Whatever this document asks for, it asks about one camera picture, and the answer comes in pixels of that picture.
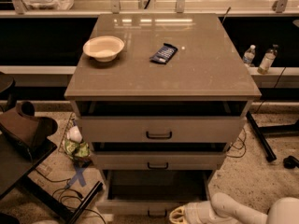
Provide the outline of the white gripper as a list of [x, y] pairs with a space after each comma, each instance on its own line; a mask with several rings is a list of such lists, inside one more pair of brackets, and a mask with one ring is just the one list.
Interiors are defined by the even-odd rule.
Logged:
[[201, 203], [187, 203], [177, 207], [169, 214], [172, 224], [230, 224], [229, 217], [216, 214], [209, 201]]

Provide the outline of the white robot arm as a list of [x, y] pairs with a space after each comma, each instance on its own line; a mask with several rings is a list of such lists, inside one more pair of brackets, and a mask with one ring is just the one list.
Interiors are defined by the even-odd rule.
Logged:
[[170, 213], [169, 221], [171, 224], [299, 224], [299, 199], [278, 199], [266, 214], [218, 192], [209, 201], [177, 207]]

